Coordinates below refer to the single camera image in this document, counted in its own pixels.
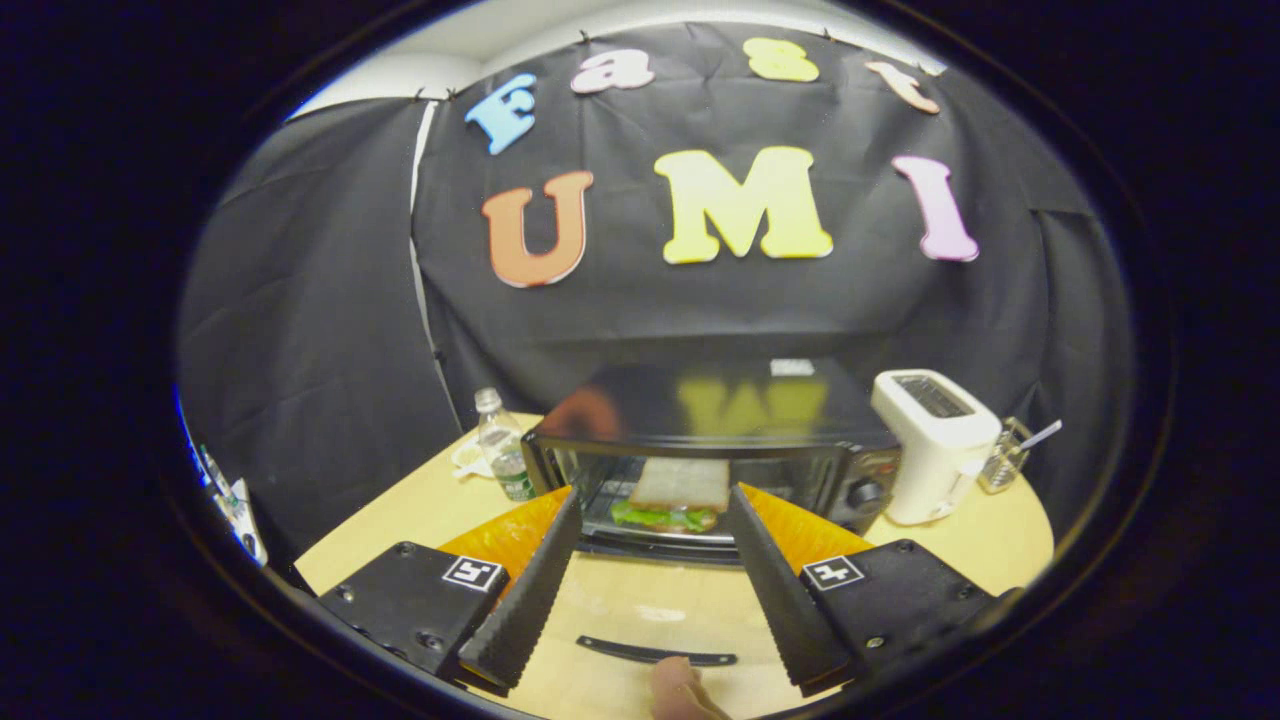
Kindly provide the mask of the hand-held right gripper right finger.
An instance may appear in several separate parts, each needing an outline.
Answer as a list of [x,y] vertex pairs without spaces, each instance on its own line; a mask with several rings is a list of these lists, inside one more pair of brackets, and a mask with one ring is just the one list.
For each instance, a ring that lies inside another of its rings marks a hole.
[[751,486],[727,527],[792,685],[806,696],[895,682],[970,644],[1000,602],[914,539],[868,544]]

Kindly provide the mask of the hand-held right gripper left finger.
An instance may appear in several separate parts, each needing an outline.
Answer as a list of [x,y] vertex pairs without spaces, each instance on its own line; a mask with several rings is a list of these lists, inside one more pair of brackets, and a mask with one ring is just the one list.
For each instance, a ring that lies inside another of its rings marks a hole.
[[456,685],[520,683],[582,529],[562,487],[439,548],[399,541],[319,601],[365,639]]

